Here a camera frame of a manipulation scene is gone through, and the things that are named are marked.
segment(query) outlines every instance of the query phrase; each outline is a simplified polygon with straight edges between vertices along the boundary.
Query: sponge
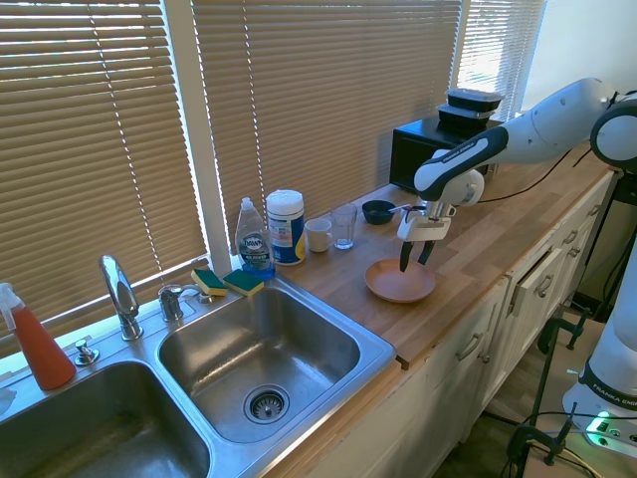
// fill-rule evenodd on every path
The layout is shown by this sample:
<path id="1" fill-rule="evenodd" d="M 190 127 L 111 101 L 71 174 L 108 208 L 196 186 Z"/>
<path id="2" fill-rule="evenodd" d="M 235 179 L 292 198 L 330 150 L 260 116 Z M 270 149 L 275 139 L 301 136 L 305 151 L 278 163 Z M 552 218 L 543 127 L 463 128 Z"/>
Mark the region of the sponge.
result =
<path id="1" fill-rule="evenodd" d="M 190 277 L 206 296 L 225 296 L 228 289 L 219 280 L 215 273 L 206 269 L 194 269 Z"/>
<path id="2" fill-rule="evenodd" d="M 262 280 L 239 269 L 224 277 L 223 282 L 225 282 L 226 286 L 230 289 L 248 297 L 259 292 L 264 286 Z"/>

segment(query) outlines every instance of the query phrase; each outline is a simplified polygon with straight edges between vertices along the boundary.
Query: blue dish soap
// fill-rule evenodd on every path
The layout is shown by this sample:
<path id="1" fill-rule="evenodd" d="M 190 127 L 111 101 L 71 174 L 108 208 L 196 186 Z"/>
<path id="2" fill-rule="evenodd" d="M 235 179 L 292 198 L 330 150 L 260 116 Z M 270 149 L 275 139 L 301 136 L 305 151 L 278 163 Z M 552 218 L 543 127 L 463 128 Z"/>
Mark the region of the blue dish soap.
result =
<path id="1" fill-rule="evenodd" d="M 270 235 L 249 197 L 241 200 L 235 244 L 244 271 L 259 279 L 274 277 L 275 263 Z"/>

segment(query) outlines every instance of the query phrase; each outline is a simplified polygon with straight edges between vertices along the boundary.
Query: cabinet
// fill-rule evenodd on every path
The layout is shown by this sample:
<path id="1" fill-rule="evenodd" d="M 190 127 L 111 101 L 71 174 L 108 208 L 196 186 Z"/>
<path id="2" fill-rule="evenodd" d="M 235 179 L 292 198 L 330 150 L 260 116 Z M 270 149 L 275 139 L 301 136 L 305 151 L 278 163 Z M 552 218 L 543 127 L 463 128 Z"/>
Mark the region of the cabinet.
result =
<path id="1" fill-rule="evenodd" d="M 307 476 L 431 476 L 571 292 L 611 176 L 580 198 L 424 363 L 404 371 L 401 382 Z"/>
<path id="2" fill-rule="evenodd" d="M 314 469 L 310 476 L 403 478 L 433 474 L 473 412 L 480 357 L 506 290 L 503 281 Z"/>

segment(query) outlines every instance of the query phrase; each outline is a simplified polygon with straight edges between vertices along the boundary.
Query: black bowl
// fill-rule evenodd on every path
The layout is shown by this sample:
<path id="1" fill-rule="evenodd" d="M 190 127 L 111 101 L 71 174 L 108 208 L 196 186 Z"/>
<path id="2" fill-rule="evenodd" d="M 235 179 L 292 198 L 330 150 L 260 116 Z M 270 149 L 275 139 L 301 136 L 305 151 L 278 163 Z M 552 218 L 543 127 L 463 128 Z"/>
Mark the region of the black bowl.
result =
<path id="1" fill-rule="evenodd" d="M 367 201 L 362 205 L 362 213 L 369 224 L 379 226 L 391 221 L 394 213 L 389 209 L 396 207 L 389 201 Z"/>

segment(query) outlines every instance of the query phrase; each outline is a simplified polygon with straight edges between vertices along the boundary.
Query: container of wipes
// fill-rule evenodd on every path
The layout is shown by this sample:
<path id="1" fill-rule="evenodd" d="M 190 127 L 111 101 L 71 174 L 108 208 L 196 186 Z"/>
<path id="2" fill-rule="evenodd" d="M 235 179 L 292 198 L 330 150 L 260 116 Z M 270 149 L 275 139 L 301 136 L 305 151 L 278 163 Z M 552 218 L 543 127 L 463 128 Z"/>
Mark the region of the container of wipes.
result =
<path id="1" fill-rule="evenodd" d="M 277 189 L 266 198 L 268 228 L 275 262 L 292 266 L 306 258 L 303 195 L 291 189 Z"/>

